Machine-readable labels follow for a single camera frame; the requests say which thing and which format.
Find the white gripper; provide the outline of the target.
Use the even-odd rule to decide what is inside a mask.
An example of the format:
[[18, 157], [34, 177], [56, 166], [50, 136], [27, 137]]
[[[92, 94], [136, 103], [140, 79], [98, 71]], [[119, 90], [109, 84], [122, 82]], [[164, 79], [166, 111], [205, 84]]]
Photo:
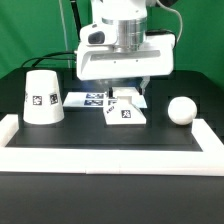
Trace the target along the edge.
[[[149, 76], [169, 75], [174, 67], [175, 35], [151, 32], [144, 35], [136, 50], [116, 50], [118, 33], [111, 25], [91, 24], [80, 31], [76, 73], [80, 80], [119, 79], [143, 77], [141, 94], [150, 82]], [[112, 87], [107, 96], [113, 97]]]

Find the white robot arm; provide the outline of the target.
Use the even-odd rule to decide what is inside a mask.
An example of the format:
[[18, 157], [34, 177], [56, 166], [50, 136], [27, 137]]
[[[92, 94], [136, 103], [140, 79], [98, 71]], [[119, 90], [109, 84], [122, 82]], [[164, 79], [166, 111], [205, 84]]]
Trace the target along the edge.
[[174, 67], [176, 37], [147, 29], [154, 0], [91, 0], [93, 23], [80, 30], [76, 74], [81, 80], [168, 75]]

